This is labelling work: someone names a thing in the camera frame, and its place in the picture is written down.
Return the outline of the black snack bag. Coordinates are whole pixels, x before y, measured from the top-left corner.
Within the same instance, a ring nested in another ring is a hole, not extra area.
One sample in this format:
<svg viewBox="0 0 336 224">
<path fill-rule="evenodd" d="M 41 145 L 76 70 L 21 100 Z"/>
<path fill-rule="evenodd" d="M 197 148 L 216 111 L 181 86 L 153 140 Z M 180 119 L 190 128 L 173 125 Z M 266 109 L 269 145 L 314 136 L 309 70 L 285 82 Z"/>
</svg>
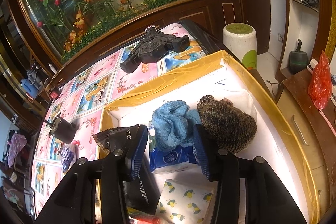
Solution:
<svg viewBox="0 0 336 224">
<path fill-rule="evenodd" d="M 127 208 L 153 214 L 159 190 L 150 172 L 145 150 L 148 129 L 136 124 L 115 127 L 93 135 L 106 153 L 101 171 L 101 212 L 105 217 L 126 217 Z"/>
</svg>

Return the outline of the colourful printed tablecloth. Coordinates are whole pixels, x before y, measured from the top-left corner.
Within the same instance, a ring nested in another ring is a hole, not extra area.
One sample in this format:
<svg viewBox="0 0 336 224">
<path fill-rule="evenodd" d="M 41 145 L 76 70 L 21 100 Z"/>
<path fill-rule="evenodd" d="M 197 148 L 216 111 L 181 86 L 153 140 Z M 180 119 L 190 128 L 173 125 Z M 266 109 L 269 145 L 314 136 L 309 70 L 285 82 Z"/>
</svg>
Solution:
<svg viewBox="0 0 336 224">
<path fill-rule="evenodd" d="M 93 135 L 102 129 L 104 107 L 127 92 L 172 69 L 186 65 L 205 56 L 196 38 L 190 36 L 190 45 L 181 53 L 170 52 L 155 64 L 141 64 L 127 74 L 120 64 L 139 43 L 138 39 L 109 54 L 91 67 L 69 80 L 52 102 L 42 124 L 35 148 L 31 187 L 34 190 L 34 209 L 39 214 L 51 193 L 64 177 L 61 151 L 64 143 L 49 135 L 49 124 L 57 115 L 75 124 L 76 134 L 72 144 L 78 157 L 95 160 L 98 146 Z"/>
</svg>

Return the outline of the white green plastic stool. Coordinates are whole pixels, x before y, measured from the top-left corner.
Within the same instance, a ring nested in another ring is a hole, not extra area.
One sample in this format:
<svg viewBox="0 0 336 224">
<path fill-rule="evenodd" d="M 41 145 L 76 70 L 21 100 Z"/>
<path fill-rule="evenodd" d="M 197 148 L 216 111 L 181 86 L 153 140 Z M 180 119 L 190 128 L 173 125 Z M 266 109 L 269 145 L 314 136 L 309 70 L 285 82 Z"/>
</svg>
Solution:
<svg viewBox="0 0 336 224">
<path fill-rule="evenodd" d="M 223 45 L 248 69 L 257 69 L 255 29 L 245 23 L 230 23 L 223 28 Z"/>
</svg>

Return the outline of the small red box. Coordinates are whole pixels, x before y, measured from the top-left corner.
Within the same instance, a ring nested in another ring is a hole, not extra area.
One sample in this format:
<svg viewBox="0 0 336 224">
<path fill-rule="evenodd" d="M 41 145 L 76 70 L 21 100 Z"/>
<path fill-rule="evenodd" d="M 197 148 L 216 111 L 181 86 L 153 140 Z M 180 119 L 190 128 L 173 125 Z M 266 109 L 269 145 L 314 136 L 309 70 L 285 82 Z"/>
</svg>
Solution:
<svg viewBox="0 0 336 224">
<path fill-rule="evenodd" d="M 60 96 L 60 91 L 58 89 L 53 89 L 52 91 L 50 91 L 49 96 L 53 99 L 53 100 L 57 100 Z"/>
</svg>

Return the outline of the wooden side cabinet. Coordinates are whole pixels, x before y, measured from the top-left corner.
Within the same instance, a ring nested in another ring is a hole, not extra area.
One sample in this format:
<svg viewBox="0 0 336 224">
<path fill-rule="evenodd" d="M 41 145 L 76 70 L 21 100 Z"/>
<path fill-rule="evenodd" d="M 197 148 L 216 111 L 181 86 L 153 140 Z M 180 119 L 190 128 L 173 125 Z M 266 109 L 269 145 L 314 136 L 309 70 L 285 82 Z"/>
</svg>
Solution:
<svg viewBox="0 0 336 224">
<path fill-rule="evenodd" d="M 276 103 L 303 148 L 324 215 L 335 200 L 335 106 L 329 101 L 320 113 L 307 93 L 310 81 L 306 69 L 285 79 Z"/>
</svg>

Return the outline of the brown knitted hat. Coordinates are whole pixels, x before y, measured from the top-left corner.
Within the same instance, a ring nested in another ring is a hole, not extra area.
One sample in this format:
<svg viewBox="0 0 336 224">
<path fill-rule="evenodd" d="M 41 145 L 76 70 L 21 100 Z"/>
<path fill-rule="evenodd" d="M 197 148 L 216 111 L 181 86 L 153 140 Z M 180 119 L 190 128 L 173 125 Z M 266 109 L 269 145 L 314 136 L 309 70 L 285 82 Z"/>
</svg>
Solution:
<svg viewBox="0 0 336 224">
<path fill-rule="evenodd" d="M 209 138 L 230 153 L 246 149 L 256 135 L 255 118 L 226 98 L 216 100 L 211 95 L 203 96 L 197 110 Z"/>
</svg>

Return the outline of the blue white Vinda bag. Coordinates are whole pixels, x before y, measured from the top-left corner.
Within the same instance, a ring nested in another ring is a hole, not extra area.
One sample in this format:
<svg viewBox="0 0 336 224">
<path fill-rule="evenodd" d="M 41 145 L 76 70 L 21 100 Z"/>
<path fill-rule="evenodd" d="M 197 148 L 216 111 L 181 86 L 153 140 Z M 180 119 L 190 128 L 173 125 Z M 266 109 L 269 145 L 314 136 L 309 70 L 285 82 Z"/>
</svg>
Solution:
<svg viewBox="0 0 336 224">
<path fill-rule="evenodd" d="M 63 172 L 66 173 L 71 165 L 76 161 L 76 151 L 73 144 L 67 144 L 61 151 L 61 164 Z"/>
</svg>

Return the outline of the blue tissue pack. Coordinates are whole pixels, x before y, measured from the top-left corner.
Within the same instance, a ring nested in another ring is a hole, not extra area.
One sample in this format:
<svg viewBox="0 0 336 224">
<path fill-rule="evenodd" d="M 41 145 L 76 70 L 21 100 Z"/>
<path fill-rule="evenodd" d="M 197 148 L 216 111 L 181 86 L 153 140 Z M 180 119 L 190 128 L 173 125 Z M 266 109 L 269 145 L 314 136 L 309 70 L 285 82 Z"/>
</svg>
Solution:
<svg viewBox="0 0 336 224">
<path fill-rule="evenodd" d="M 197 164 L 194 147 L 182 147 L 178 145 L 169 152 L 162 152 L 156 145 L 154 126 L 149 121 L 149 164 L 150 171 L 154 174 L 181 172 Z"/>
</svg>

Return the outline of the lemon print tissue pack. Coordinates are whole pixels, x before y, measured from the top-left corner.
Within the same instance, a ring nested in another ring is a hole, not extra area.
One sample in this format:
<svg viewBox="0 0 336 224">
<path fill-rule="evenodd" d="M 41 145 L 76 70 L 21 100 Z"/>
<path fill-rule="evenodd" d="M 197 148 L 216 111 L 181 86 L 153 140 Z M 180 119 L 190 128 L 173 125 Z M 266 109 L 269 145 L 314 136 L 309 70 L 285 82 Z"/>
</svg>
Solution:
<svg viewBox="0 0 336 224">
<path fill-rule="evenodd" d="M 214 189 L 166 180 L 155 215 L 168 223 L 205 223 Z"/>
</svg>

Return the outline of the red plastic bag on cabinet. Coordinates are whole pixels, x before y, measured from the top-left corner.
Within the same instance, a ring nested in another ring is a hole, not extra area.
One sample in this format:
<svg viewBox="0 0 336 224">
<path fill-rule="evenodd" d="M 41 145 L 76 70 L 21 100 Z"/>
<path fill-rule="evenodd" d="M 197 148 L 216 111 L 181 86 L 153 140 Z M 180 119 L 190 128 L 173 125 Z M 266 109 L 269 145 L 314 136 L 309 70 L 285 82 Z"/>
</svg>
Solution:
<svg viewBox="0 0 336 224">
<path fill-rule="evenodd" d="M 329 59 L 322 51 L 308 87 L 308 94 L 318 110 L 326 107 L 333 91 L 332 87 Z"/>
</svg>

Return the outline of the yellow taped foam box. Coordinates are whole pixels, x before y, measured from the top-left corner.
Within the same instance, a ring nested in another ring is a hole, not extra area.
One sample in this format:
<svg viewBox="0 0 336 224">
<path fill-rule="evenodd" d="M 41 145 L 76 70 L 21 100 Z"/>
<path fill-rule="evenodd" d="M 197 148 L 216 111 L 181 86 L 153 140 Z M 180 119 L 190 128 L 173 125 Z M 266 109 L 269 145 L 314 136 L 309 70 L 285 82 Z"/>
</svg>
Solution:
<svg viewBox="0 0 336 224">
<path fill-rule="evenodd" d="M 261 85 L 225 51 L 128 91 L 104 107 L 101 129 L 143 124 L 145 158 L 186 145 L 196 162 L 152 173 L 164 223 L 318 223 L 311 167 Z"/>
</svg>

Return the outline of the black star-shaped device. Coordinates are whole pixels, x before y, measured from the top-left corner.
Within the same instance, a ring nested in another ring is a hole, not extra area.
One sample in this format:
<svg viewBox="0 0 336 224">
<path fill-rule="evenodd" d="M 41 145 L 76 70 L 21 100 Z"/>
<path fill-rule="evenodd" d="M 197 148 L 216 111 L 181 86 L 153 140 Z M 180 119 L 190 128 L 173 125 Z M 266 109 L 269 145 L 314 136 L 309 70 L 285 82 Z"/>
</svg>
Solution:
<svg viewBox="0 0 336 224">
<path fill-rule="evenodd" d="M 189 45 L 188 35 L 179 38 L 175 35 L 157 31 L 155 26 L 148 26 L 145 29 L 145 37 L 138 42 L 125 61 L 120 64 L 120 68 L 126 73 L 133 73 L 141 63 L 157 63 L 169 51 L 181 53 Z"/>
</svg>

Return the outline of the black cylindrical motor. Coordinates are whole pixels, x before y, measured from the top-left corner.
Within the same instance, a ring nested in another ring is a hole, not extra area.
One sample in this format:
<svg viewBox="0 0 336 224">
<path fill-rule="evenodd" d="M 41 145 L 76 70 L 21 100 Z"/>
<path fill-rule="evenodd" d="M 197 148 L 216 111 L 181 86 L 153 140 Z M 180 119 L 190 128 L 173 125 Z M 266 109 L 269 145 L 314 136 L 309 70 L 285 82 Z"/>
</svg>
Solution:
<svg viewBox="0 0 336 224">
<path fill-rule="evenodd" d="M 73 141 L 76 134 L 76 124 L 66 121 L 61 113 L 57 114 L 52 122 L 46 119 L 44 122 L 50 126 L 49 138 L 53 136 L 66 144 Z"/>
</svg>

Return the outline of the blue water jug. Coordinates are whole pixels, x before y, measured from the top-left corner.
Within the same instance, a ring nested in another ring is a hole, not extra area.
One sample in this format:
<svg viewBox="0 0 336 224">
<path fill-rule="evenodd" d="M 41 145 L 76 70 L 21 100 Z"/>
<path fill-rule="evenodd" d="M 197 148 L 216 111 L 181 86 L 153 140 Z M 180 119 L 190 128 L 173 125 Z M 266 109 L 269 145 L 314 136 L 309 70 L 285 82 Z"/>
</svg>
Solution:
<svg viewBox="0 0 336 224">
<path fill-rule="evenodd" d="M 30 79 L 21 79 L 21 86 L 24 88 L 26 93 L 29 94 L 30 97 L 35 99 L 38 96 L 39 89 L 34 83 L 34 81 L 31 81 Z"/>
</svg>

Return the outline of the light blue knitted cloth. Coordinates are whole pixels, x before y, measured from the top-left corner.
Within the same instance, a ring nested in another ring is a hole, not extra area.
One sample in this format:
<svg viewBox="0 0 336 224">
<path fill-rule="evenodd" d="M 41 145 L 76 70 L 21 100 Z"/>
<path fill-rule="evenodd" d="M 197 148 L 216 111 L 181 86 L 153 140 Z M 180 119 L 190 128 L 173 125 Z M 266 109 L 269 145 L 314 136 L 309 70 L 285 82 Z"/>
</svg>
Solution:
<svg viewBox="0 0 336 224">
<path fill-rule="evenodd" d="M 193 145 L 194 126 L 201 124 L 199 113 L 190 109 L 185 101 L 170 101 L 157 108 L 152 115 L 155 141 L 162 152 L 174 150 L 177 146 Z"/>
</svg>

